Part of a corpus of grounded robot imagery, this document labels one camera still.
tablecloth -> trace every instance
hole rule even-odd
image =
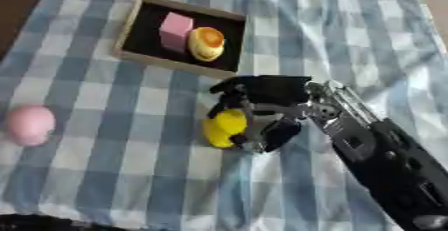
[[[1,64],[1,118],[43,104],[57,128],[36,148],[2,137],[0,213],[148,230],[397,228],[312,124],[271,154],[210,147],[200,124],[216,80],[111,55],[133,1],[33,11]],[[239,74],[339,80],[448,166],[446,51],[420,0],[176,1],[247,15]]]

tray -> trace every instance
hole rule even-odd
[[[194,28],[209,26],[225,38],[224,53],[213,62],[196,60],[187,50],[177,53],[160,42],[159,27],[169,12],[194,19]],[[242,15],[170,0],[137,0],[115,44],[114,55],[146,64],[227,78],[238,71],[246,18]]]

yellow ball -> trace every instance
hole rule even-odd
[[[233,146],[230,137],[242,133],[247,127],[244,112],[239,109],[227,109],[213,119],[205,119],[204,135],[215,147],[228,148]]]

pink block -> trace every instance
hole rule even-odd
[[[193,19],[170,12],[159,29],[163,47],[185,52],[188,33],[193,29]]]

pink sphere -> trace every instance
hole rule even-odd
[[[19,145],[38,146],[48,140],[56,120],[53,113],[42,106],[21,106],[8,113],[8,135]]]

